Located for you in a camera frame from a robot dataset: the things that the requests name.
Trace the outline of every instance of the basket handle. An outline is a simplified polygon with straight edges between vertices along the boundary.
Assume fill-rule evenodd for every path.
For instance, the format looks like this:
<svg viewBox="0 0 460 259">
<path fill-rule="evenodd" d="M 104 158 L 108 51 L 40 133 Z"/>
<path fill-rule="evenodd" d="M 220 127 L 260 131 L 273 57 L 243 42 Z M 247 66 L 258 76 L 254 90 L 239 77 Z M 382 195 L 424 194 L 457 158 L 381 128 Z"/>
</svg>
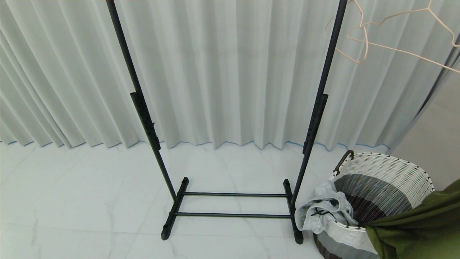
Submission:
<svg viewBox="0 0 460 259">
<path fill-rule="evenodd" d="M 355 157 L 355 152 L 353 150 L 348 150 L 347 152 L 345 152 L 344 156 L 342 157 L 342 159 L 339 161 L 339 163 L 337 164 L 337 166 L 335 167 L 334 171 L 333 172 L 337 172 L 336 175 L 339 175 L 340 174 L 340 166 L 345 162 L 345 159 L 348 158 L 348 156 L 351 154 L 351 160 L 353 160 L 353 158 Z"/>
</svg>

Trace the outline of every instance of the horizontal bar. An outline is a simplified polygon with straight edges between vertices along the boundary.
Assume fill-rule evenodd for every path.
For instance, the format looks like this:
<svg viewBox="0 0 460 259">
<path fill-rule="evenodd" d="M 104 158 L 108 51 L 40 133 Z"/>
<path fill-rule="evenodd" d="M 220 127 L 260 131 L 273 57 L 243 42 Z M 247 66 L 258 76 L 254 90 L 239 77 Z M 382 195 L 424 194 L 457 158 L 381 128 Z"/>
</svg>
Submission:
<svg viewBox="0 0 460 259">
<path fill-rule="evenodd" d="M 184 195 L 194 196 L 242 196 L 242 197 L 280 197 L 286 198 L 286 194 L 237 194 L 237 193 L 201 193 L 201 192 L 184 192 Z"/>
<path fill-rule="evenodd" d="M 194 216 L 194 217 L 230 217 L 230 218 L 292 218 L 291 215 L 202 213 L 202 212 L 176 212 L 175 215 L 176 216 Z"/>
</svg>

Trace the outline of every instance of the olive green garment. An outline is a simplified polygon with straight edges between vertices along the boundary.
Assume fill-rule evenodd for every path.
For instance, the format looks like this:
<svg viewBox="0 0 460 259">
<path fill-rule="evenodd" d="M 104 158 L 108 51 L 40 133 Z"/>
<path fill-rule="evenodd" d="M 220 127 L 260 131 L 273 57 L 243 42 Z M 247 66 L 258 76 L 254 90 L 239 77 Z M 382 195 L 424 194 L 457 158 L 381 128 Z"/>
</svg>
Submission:
<svg viewBox="0 0 460 259">
<path fill-rule="evenodd" d="M 415 209 L 365 227 L 383 259 L 460 259 L 460 179 Z"/>
</svg>

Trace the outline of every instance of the striped basket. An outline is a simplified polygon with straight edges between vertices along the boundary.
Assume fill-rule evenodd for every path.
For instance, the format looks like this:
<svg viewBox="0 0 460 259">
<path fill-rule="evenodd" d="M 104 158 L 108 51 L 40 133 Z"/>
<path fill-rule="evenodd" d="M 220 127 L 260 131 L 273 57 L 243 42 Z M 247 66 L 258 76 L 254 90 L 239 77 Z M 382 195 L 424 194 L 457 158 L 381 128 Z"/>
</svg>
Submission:
<svg viewBox="0 0 460 259">
<path fill-rule="evenodd" d="M 345 193 L 354 219 L 367 222 L 415 208 L 434 191 L 428 174 L 408 161 L 380 153 L 348 150 L 331 176 L 337 191 Z M 330 221 L 326 230 L 314 235 L 326 259 L 379 258 L 366 229 Z"/>
</svg>

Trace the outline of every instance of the clothing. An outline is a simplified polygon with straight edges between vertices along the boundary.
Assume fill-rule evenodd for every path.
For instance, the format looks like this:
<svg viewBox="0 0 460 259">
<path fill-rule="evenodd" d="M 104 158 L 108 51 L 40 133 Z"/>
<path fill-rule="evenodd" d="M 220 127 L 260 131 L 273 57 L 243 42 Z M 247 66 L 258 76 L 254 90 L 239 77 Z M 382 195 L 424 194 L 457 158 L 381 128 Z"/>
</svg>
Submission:
<svg viewBox="0 0 460 259">
<path fill-rule="evenodd" d="M 330 220 L 348 226 L 358 225 L 358 222 L 353 219 L 353 207 L 344 193 L 336 192 L 332 181 L 317 186 L 315 195 L 316 197 L 295 211 L 295 222 L 299 230 L 312 230 L 315 234 L 319 234 L 323 232 Z"/>
<path fill-rule="evenodd" d="M 413 210 L 365 225 L 383 259 L 460 258 L 460 179 Z"/>
</svg>

